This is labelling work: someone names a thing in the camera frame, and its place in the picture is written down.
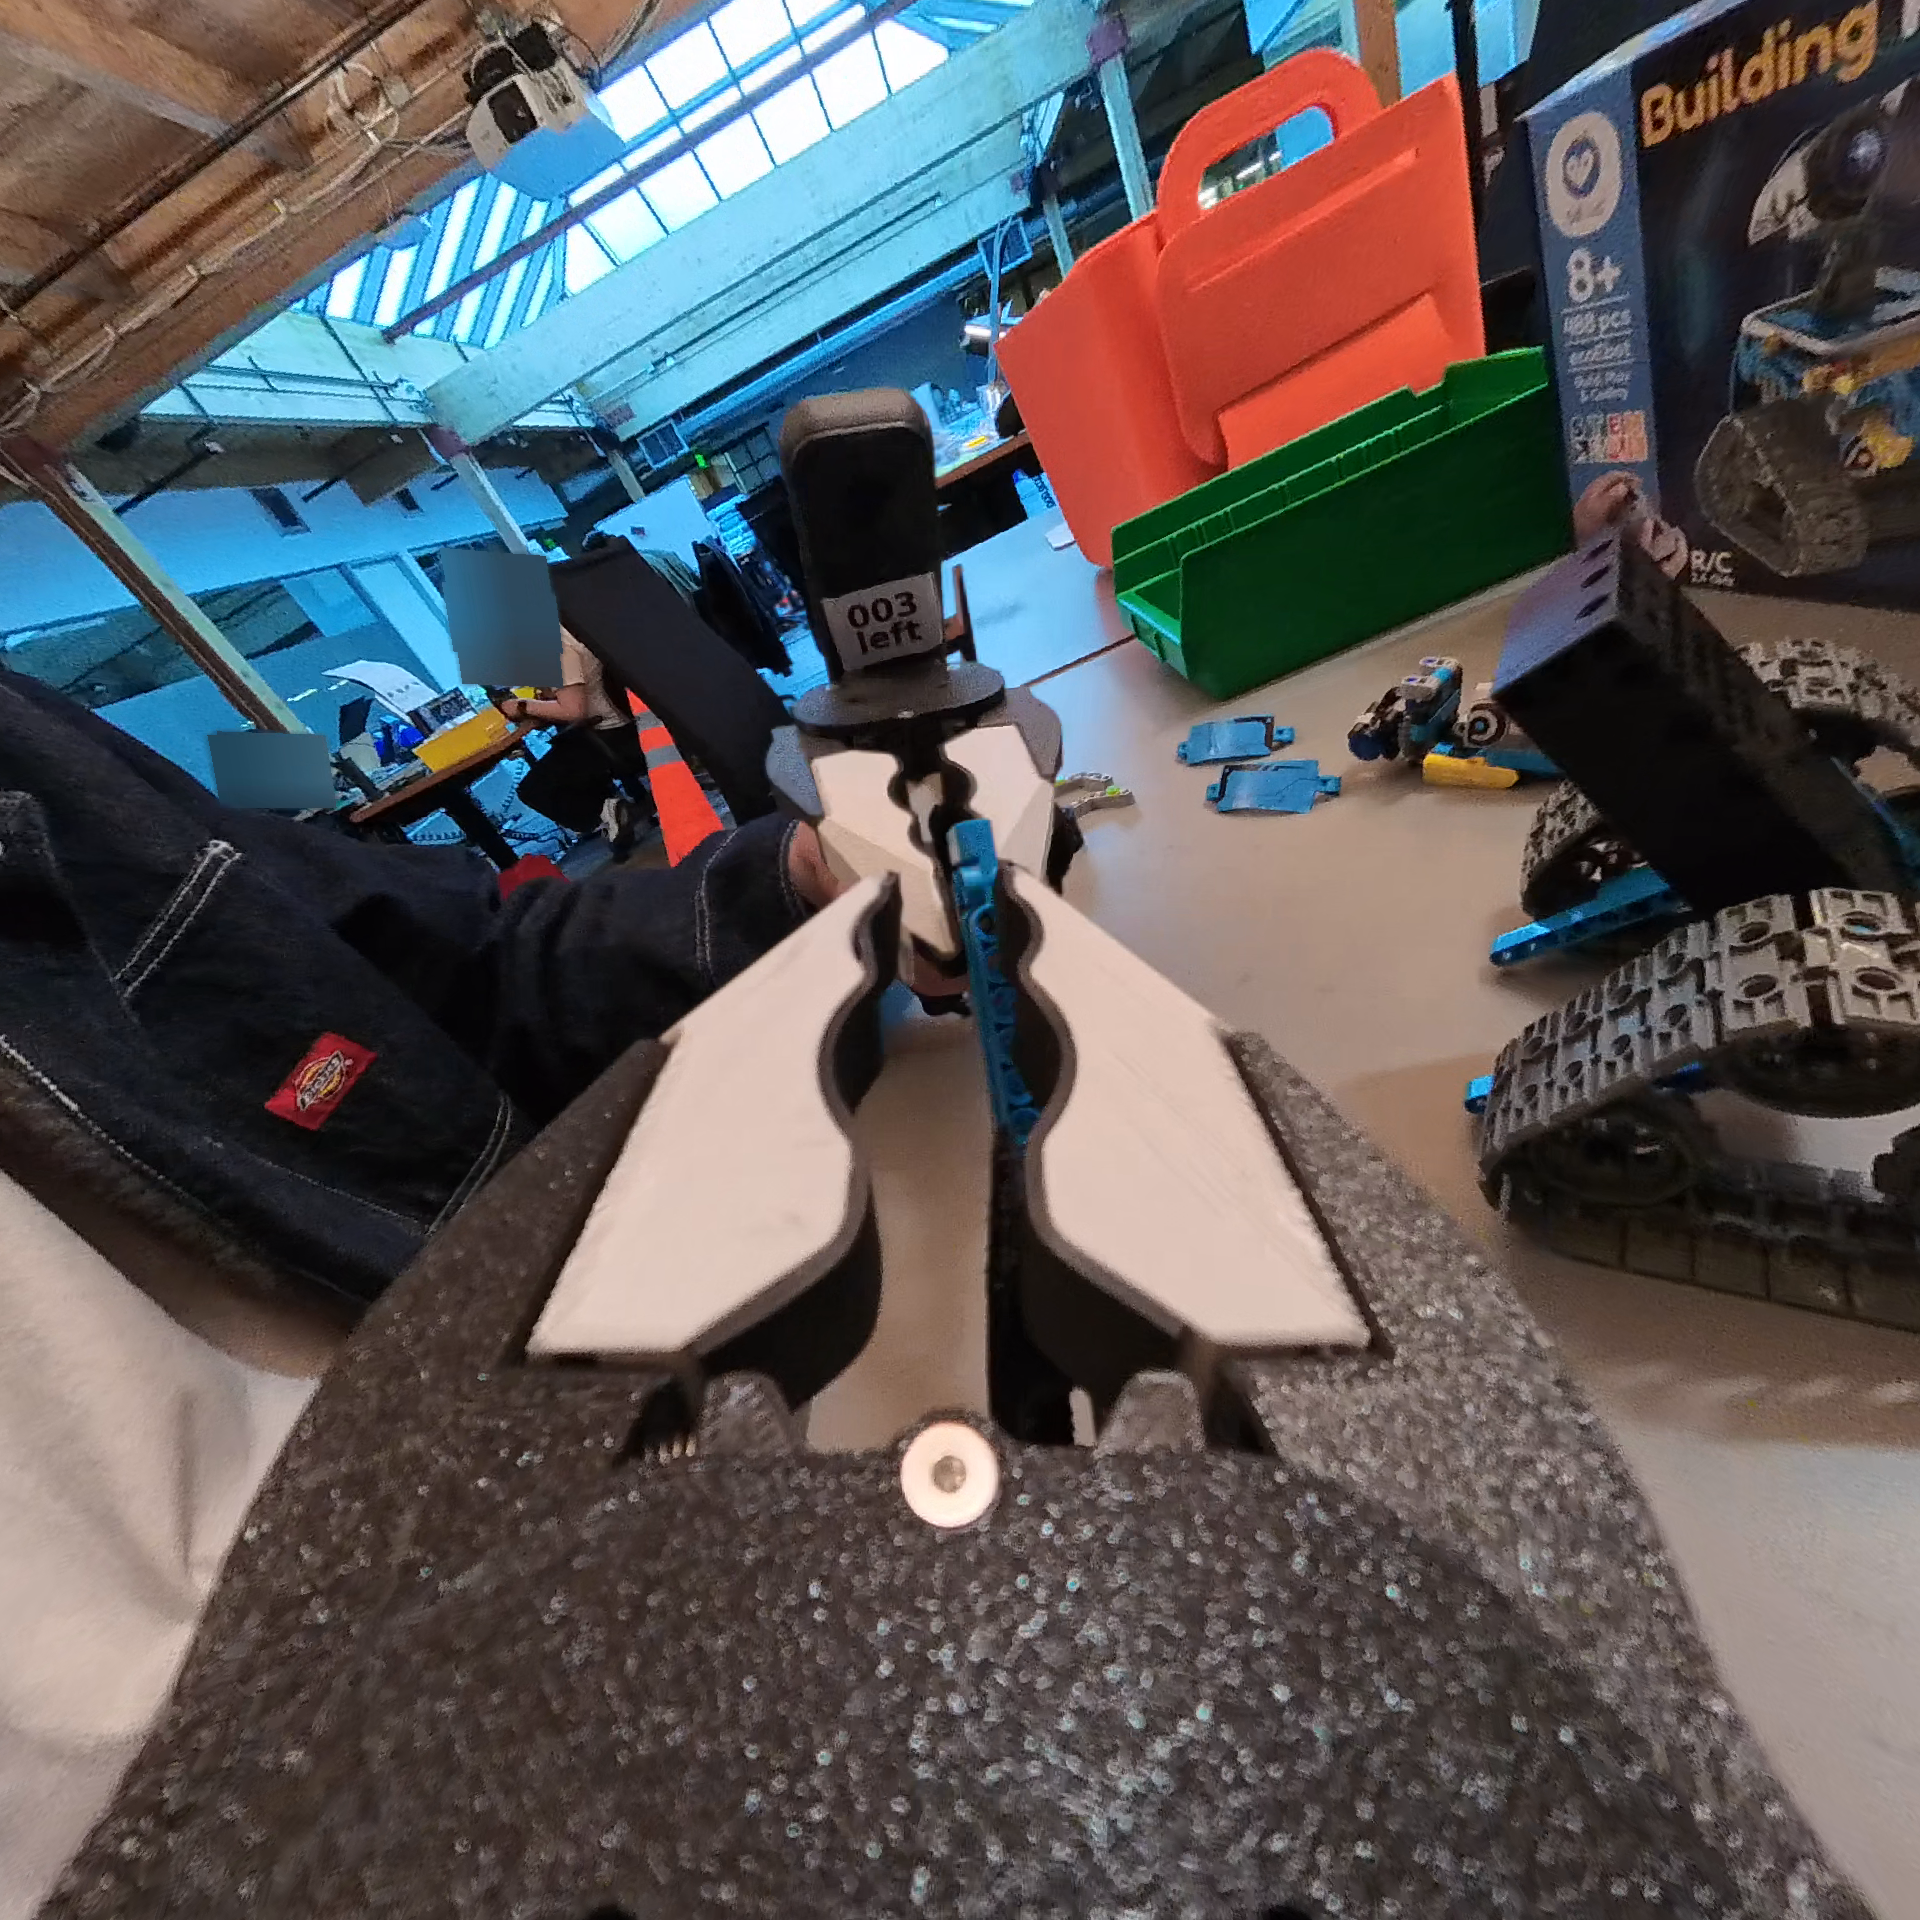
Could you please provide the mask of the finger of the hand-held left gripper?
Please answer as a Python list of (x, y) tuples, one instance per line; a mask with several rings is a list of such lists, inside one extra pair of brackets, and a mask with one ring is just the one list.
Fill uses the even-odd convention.
[(971, 781), (966, 816), (987, 822), (999, 863), (1046, 876), (1059, 822), (1054, 777), (1045, 774), (1020, 727), (974, 727), (955, 739), (955, 765)]
[(909, 803), (896, 757), (842, 747), (810, 763), (821, 803), (816, 822), (827, 867), (842, 880), (894, 876), (900, 903), (900, 945), (931, 964), (957, 964), (963, 937), (954, 888)]

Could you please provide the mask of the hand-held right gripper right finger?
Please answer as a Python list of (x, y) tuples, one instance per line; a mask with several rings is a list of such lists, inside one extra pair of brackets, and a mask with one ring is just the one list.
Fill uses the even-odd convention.
[(1363, 1351), (1371, 1328), (1227, 1030), (1031, 872), (1006, 872), (1048, 1093), (1020, 1307), (1048, 1357)]

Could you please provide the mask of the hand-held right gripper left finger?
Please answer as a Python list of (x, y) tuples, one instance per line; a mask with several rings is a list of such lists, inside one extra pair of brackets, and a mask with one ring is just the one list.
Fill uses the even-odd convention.
[(533, 1360), (686, 1368), (766, 1325), (874, 1212), (835, 1044), (894, 976), (870, 876), (662, 1038), (662, 1065), (527, 1337)]

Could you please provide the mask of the blue holed toy beam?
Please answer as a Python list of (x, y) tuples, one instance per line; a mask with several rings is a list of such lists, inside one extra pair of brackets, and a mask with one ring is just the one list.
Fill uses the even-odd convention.
[(949, 830), (949, 872), (997, 1133), (1021, 1159), (1063, 1062), (1023, 980), (1035, 929), (987, 822), (959, 821)]

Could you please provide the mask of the blue grey tracked toy robot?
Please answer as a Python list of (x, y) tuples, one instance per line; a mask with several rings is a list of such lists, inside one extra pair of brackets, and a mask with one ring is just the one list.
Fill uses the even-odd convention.
[(1867, 1175), (1742, 1159), (1699, 1100), (1916, 1113), (1916, 691), (1844, 646), (1740, 648), (1632, 534), (1515, 604), (1495, 700), (1562, 787), (1498, 966), (1642, 944), (1469, 1095), (1483, 1197), (1564, 1257), (1914, 1333), (1916, 1126)]

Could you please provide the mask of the person's left forearm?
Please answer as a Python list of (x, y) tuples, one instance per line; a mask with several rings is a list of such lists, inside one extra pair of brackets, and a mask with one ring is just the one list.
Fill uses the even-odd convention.
[(816, 915), (783, 868), (790, 824), (760, 817), (679, 868), (538, 880), (508, 901), (486, 952), (486, 1067), (527, 1118), (550, 1120)]

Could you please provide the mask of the grey desk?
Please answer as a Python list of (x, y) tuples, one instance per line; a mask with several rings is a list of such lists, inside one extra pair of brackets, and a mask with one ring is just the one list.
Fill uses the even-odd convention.
[[(1916, 1916), (1916, 1334), (1580, 1263), (1478, 1196), (1464, 1084), (1574, 966), (1498, 972), (1533, 800), (1347, 757), (1356, 710), (1421, 655), (1493, 673), (1515, 589), (1226, 704), (1132, 640), (1114, 581), (1052, 524), (965, 556), (979, 651), (1063, 717), (1064, 767), (1136, 807), (1085, 821), (1067, 896), (1226, 1024), (1256, 1030), (1477, 1235), (1612, 1429), (1714, 1660), (1830, 1860)], [(1214, 814), (1196, 723), (1272, 713), (1342, 793)]]

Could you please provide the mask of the orange traffic cone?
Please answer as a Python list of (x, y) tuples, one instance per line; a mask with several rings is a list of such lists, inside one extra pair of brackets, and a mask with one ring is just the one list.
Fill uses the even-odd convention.
[(726, 805), (709, 791), (672, 731), (635, 691), (627, 693), (627, 707), (655, 807), (666, 863), (679, 868), (716, 837), (731, 832), (733, 822)]

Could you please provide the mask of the skylight window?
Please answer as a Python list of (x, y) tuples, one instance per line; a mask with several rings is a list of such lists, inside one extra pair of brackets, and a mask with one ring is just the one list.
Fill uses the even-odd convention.
[(490, 349), (1003, 25), (1014, 4), (731, 1), (600, 97), (621, 153), (564, 198), (472, 177), (296, 311)]

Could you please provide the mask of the green plastic bin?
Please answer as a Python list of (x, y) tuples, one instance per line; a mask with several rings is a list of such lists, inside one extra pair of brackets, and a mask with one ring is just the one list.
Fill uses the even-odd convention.
[(1141, 644), (1214, 700), (1558, 560), (1571, 507), (1544, 349), (1452, 365), (1114, 532)]

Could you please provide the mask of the blue white toy assembly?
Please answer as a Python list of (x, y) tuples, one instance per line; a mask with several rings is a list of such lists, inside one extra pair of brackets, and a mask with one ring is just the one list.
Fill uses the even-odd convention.
[(1460, 660), (1426, 655), (1366, 704), (1349, 728), (1358, 761), (1397, 761), (1426, 784), (1511, 788), (1554, 781), (1562, 771), (1498, 702), (1490, 684), (1469, 686)]

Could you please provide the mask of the wooden table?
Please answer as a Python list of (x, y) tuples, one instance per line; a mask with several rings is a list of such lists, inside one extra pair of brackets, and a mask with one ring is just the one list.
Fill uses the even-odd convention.
[(506, 832), (478, 805), (472, 788), (509, 759), (526, 759), (526, 745), (533, 739), (533, 727), (515, 725), (508, 734), (484, 749), (472, 752), (447, 767), (424, 772), (421, 780), (395, 787), (382, 800), (346, 807), (340, 822), (356, 837), (374, 837), (383, 840), (399, 840), (404, 828), (418, 824), (437, 811), (443, 811), (462, 838), (478, 847), (478, 853), (496, 868), (508, 870), (517, 862)]

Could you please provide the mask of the orange plastic case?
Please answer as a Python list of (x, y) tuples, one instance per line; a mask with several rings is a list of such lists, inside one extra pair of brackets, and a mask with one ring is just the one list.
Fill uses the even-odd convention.
[(1456, 75), (1386, 105), (1309, 49), (1187, 123), (1157, 205), (1080, 254), (999, 364), (1106, 566), (1124, 520), (1482, 355)]

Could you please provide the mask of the white ceiling mounted device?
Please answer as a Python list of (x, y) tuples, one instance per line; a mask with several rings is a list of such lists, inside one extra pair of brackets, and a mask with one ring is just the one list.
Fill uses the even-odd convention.
[(530, 200), (562, 200), (616, 167), (623, 136), (568, 60), (558, 30), (534, 17), (493, 36), (467, 65), (467, 141), (499, 182)]

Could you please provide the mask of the person's denim jacket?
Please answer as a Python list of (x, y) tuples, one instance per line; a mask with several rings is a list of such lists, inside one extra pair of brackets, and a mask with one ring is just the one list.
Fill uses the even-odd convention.
[(2, 734), (4, 1148), (365, 1307), (538, 1131), (460, 1033), (491, 867), (227, 807), (12, 669)]

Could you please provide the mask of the person's white shirt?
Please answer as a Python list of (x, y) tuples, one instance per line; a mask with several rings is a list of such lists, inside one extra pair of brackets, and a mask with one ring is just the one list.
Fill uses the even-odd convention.
[(2, 1912), (152, 1728), (346, 1333), (83, 1196), (2, 1181)]

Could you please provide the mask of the dark printed toy kit box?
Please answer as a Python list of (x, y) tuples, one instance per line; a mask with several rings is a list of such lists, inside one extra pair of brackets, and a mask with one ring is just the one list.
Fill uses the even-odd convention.
[(1519, 132), (1578, 540), (1917, 605), (1917, 4), (1542, 4)]

